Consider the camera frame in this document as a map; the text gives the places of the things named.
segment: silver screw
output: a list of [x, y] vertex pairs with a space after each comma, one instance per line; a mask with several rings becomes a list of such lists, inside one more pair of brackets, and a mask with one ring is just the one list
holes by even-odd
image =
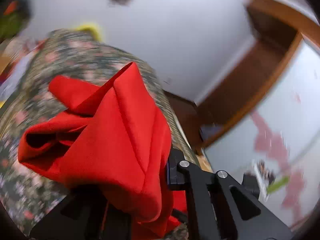
[[188, 161], [181, 161], [181, 162], [179, 162], [179, 164], [180, 164], [180, 166], [185, 167], [185, 168], [189, 166]]
[[228, 173], [226, 171], [218, 171], [218, 176], [224, 179], [228, 176]]

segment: patterned blanket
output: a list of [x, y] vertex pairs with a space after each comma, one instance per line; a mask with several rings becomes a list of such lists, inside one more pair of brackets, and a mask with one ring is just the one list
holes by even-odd
[[[148, 92], [169, 123], [173, 146], [181, 149], [188, 161], [198, 164], [174, 122], [174, 113], [154, 71], [146, 62], [94, 41], [86, 33], [57, 30], [33, 59], [17, 91], [0, 109], [0, 200], [25, 235], [68, 193], [60, 184], [41, 177], [17, 160], [18, 144], [25, 129], [65, 110], [48, 92], [48, 83], [56, 75], [66, 75], [102, 85], [131, 61], [139, 66]], [[166, 239], [187, 237], [186, 227], [181, 225]]]

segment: red cloth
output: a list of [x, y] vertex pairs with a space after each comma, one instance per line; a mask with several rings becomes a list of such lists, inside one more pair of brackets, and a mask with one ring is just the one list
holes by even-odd
[[[132, 215], [133, 239], [163, 237], [178, 225], [169, 220], [173, 193], [165, 179], [170, 128], [137, 65], [129, 63], [102, 87], [57, 76], [49, 91], [68, 109], [25, 131], [19, 162], [66, 187], [98, 184]], [[186, 209], [184, 193], [175, 202]]]

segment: triangular cutout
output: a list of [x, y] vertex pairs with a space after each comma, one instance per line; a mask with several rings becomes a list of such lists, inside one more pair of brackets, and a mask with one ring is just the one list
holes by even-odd
[[243, 220], [249, 220], [261, 214], [261, 210], [243, 195], [237, 187], [231, 187], [230, 191]]

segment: bed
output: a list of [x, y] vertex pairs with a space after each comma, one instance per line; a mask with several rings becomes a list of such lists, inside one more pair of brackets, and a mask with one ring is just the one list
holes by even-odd
[[[41, 177], [17, 160], [20, 137], [25, 129], [65, 110], [48, 92], [48, 83], [56, 75], [66, 75], [102, 85], [131, 61], [137, 63], [148, 92], [168, 121], [173, 147], [182, 150], [186, 160], [199, 164], [179, 132], [175, 114], [146, 62], [99, 43], [87, 33], [54, 31], [32, 60], [17, 90], [0, 109], [0, 200], [26, 236], [68, 193], [62, 185]], [[181, 225], [165, 238], [187, 237], [186, 226]]]

